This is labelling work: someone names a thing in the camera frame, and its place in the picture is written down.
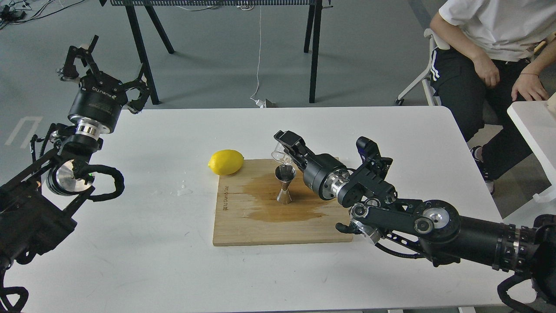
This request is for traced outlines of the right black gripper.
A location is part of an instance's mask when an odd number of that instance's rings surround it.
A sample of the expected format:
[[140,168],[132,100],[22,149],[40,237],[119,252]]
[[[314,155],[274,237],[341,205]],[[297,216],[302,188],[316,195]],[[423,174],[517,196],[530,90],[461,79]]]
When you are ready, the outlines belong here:
[[284,147],[303,172],[304,184],[322,200],[336,197],[340,186],[347,182],[350,172],[346,166],[330,154],[314,153],[306,146],[304,139],[292,131],[278,131],[274,138]]

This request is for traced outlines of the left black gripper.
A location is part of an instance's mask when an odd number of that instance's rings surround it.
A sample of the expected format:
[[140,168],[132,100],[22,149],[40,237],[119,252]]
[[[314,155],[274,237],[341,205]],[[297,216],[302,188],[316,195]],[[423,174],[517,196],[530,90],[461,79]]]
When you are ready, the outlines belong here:
[[[92,57],[99,36],[92,37],[88,46],[70,46],[63,66],[57,70],[60,80],[79,83],[79,91],[68,113],[68,119],[76,124],[76,135],[99,139],[102,133],[113,133],[121,109],[125,105],[132,114],[140,113],[151,95],[145,76],[146,64],[141,67],[136,79],[127,83],[110,77],[99,70]],[[80,77],[75,61],[80,60],[87,69]],[[137,90],[139,96],[127,101],[127,91]]]

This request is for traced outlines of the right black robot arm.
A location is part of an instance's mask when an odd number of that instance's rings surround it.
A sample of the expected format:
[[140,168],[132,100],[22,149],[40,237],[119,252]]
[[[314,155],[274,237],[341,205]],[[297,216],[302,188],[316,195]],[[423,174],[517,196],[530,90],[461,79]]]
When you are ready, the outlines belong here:
[[508,290],[526,280],[537,295],[555,304],[555,216],[537,216],[532,227],[461,216],[442,200],[399,198],[385,181],[392,164],[377,144],[359,137],[362,160],[349,169],[329,154],[314,154],[302,137],[278,131],[274,138],[303,172],[304,184],[322,200],[336,199],[349,209],[350,223],[337,223],[341,233],[367,236],[381,251],[401,258],[426,258],[433,266],[462,259],[514,274],[497,287],[499,299],[520,313],[530,305],[510,297]]

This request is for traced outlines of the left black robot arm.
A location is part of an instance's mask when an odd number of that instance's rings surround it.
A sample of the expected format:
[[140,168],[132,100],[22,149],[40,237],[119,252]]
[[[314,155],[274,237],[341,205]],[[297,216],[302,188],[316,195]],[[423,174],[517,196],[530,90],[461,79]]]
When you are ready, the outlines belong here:
[[122,109],[142,111],[150,88],[142,65],[136,79],[123,83],[101,71],[92,57],[98,36],[84,47],[68,48],[58,75],[76,81],[78,93],[68,113],[71,125],[53,123],[44,137],[30,139],[32,164],[2,185],[0,193],[1,277],[14,262],[30,263],[52,251],[77,226],[72,216],[86,200],[102,202],[123,194],[124,177],[110,166],[92,165],[104,133],[113,133]]

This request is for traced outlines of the person's right hand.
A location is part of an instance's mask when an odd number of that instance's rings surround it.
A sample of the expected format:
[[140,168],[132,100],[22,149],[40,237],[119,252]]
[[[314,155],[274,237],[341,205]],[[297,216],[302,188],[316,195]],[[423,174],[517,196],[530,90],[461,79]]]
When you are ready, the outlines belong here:
[[500,82],[500,73],[493,60],[483,53],[482,55],[472,57],[471,61],[474,64],[475,72],[485,86],[487,88],[495,88]]

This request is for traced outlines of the person's left hand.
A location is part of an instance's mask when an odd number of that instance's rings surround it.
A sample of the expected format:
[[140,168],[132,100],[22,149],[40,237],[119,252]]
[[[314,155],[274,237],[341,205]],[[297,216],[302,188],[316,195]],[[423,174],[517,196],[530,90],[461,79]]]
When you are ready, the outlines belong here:
[[539,74],[521,73],[512,87],[512,101],[518,101],[522,97],[525,101],[548,100],[549,95],[544,89]]

